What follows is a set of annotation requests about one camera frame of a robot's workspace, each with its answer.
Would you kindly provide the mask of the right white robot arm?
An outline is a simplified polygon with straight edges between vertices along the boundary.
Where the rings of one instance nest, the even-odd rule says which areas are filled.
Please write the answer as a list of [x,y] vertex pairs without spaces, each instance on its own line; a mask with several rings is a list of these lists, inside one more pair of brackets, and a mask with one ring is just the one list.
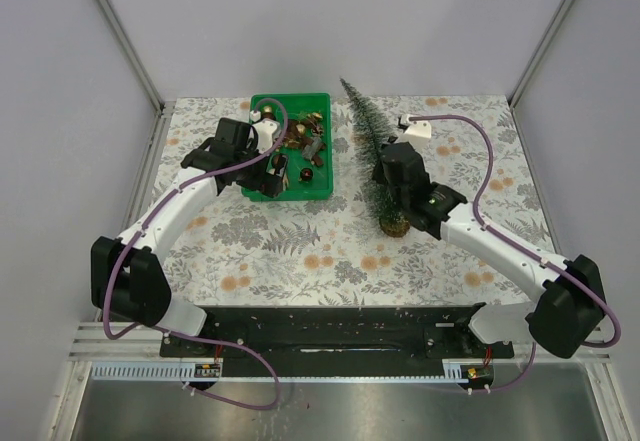
[[431,181],[421,155],[408,142],[384,144],[374,180],[415,229],[461,248],[513,282],[530,302],[522,314],[479,308],[455,332],[457,349],[480,355],[498,341],[532,340],[550,354],[571,358],[605,316],[597,264],[545,251],[483,217],[457,191]]

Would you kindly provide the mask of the grey metallic ornament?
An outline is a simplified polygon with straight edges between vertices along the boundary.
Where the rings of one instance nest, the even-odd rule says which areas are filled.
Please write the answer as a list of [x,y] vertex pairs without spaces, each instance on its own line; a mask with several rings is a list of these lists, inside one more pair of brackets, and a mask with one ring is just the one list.
[[324,142],[321,139],[313,139],[310,144],[307,144],[302,149],[301,156],[304,159],[311,160],[323,148],[324,148]]

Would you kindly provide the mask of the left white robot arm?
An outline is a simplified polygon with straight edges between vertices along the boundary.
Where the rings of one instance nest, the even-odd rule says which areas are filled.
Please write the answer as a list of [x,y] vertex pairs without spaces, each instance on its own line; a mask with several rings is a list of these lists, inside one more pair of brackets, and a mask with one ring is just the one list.
[[212,352],[215,329],[205,324],[204,309],[173,296],[164,260],[187,225],[226,187],[237,184],[268,197],[283,191],[288,158],[276,150],[287,128],[286,121],[220,119],[215,134],[183,158],[167,190],[138,221],[93,243],[92,304],[104,316],[181,333],[182,344],[196,356]]

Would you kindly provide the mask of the small green christmas tree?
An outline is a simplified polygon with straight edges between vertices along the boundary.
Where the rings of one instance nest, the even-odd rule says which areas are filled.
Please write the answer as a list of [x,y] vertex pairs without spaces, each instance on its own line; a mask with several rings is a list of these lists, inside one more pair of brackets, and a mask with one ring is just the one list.
[[402,238],[409,232],[410,223],[392,200],[385,185],[376,181],[374,176],[381,161],[383,144],[394,131],[387,117],[370,98],[344,78],[340,78],[340,83],[352,111],[356,167],[367,213],[386,236]]

